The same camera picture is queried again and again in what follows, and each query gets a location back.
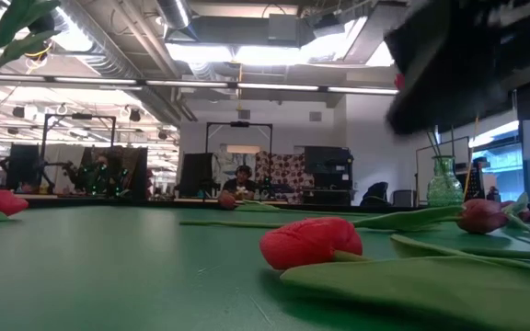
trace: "glass vase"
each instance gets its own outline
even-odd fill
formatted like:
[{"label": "glass vase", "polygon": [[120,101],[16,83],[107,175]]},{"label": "glass vase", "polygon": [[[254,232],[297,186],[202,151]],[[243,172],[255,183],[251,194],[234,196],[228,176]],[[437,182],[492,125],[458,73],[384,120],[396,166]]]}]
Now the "glass vase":
[{"label": "glass vase", "polygon": [[464,191],[455,177],[455,159],[452,156],[435,156],[434,177],[429,182],[427,201],[430,207],[461,205]]}]

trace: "person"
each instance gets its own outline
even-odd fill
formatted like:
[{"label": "person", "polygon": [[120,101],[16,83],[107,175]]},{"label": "person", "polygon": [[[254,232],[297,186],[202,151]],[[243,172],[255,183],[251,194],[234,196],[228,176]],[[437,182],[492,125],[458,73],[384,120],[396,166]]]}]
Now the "person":
[{"label": "person", "polygon": [[236,169],[235,175],[236,178],[225,182],[220,197],[232,195],[236,200],[253,200],[255,198],[257,184],[249,179],[252,176],[250,166],[239,166]]}]

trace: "person sitting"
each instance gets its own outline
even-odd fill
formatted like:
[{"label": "person sitting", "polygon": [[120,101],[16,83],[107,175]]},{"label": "person sitting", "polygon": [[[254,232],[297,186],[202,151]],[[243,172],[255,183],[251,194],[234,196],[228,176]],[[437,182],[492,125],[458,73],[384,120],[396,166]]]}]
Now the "person sitting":
[{"label": "person sitting", "polygon": [[257,184],[249,179],[252,176],[250,166],[239,166],[236,169],[235,175],[236,178],[225,182],[225,185],[222,187],[222,193],[220,193],[220,198],[226,195],[232,195],[235,200],[253,200],[255,198]]}]

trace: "green glass vase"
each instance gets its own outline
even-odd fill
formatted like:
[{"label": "green glass vase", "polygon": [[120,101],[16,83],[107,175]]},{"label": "green glass vase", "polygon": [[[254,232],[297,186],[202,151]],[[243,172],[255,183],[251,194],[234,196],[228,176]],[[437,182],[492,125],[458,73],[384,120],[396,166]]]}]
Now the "green glass vase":
[{"label": "green glass vase", "polygon": [[427,201],[430,207],[461,205],[464,191],[455,177],[455,159],[452,156],[435,156],[434,177],[429,182]]}]

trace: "green table surface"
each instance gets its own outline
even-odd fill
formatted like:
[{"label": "green table surface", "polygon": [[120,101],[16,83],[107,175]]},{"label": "green table surface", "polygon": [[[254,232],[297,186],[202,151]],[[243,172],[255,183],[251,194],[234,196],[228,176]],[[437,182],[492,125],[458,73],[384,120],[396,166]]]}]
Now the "green table surface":
[{"label": "green table surface", "polygon": [[[0,223],[0,330],[423,329],[413,316],[395,318],[282,285],[259,251],[265,229],[178,225],[306,216],[131,207],[21,212]],[[397,257],[388,234],[359,233],[366,256]],[[454,248],[530,250],[529,237],[464,234],[454,224],[410,237]]]}]

